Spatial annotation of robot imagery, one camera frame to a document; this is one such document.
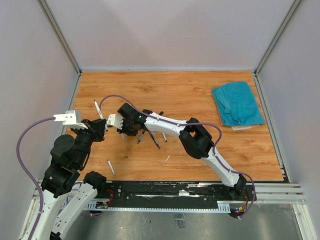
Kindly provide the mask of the purple gel pen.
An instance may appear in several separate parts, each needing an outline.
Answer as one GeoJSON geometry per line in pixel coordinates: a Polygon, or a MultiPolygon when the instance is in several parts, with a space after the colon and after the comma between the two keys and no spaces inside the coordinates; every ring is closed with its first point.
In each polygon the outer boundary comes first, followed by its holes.
{"type": "Polygon", "coordinates": [[[160,147],[159,143],[157,142],[157,140],[156,140],[154,134],[152,133],[152,131],[148,131],[148,133],[149,133],[150,137],[152,138],[153,142],[155,143],[155,145],[157,146],[157,148],[161,149],[161,147],[160,147]]]}

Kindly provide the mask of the white marker blue end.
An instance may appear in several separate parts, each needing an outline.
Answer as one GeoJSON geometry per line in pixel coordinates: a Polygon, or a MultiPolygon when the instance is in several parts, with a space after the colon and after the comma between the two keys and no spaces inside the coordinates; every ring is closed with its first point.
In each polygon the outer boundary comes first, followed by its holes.
{"type": "MultiPolygon", "coordinates": [[[[100,107],[99,107],[99,105],[98,105],[98,103],[97,103],[97,101],[94,99],[94,105],[95,105],[95,107],[96,107],[96,110],[97,110],[97,112],[98,112],[98,115],[99,115],[99,118],[101,119],[101,120],[105,120],[105,118],[103,117],[103,114],[102,114],[102,112],[101,112],[101,109],[100,109],[100,107]]],[[[105,124],[105,131],[106,132],[108,132],[108,127],[107,127],[107,123],[105,124]]]]}

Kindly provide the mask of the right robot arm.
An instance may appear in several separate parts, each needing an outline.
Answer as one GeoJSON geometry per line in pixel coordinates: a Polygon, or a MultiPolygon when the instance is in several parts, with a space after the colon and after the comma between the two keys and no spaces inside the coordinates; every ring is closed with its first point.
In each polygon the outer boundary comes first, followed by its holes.
{"type": "Polygon", "coordinates": [[[238,200],[244,195],[246,178],[222,157],[204,123],[193,117],[189,120],[176,120],[146,109],[139,111],[128,103],[124,103],[117,112],[122,117],[119,133],[135,136],[138,131],[145,130],[177,137],[190,157],[203,160],[214,170],[225,185],[230,199],[238,200]]]}

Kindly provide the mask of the dark blue-green gel pen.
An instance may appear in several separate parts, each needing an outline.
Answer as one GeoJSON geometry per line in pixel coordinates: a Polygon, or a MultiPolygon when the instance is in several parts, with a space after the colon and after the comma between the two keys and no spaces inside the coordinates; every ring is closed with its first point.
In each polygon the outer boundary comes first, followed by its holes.
{"type": "Polygon", "coordinates": [[[142,138],[143,138],[144,134],[145,134],[145,130],[143,130],[142,133],[141,133],[141,135],[139,136],[138,141],[137,141],[137,144],[140,144],[140,142],[142,141],[142,138]]]}

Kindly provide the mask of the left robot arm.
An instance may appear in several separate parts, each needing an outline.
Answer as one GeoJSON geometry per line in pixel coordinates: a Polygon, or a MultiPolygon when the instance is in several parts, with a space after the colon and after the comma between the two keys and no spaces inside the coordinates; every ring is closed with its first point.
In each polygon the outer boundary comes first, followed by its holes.
{"type": "Polygon", "coordinates": [[[107,193],[106,177],[91,171],[66,207],[61,208],[87,165],[92,144],[105,139],[106,123],[105,119],[82,120],[73,129],[75,137],[64,134],[54,141],[42,183],[31,179],[39,193],[39,210],[22,237],[24,240],[64,239],[85,206],[107,193]]]}

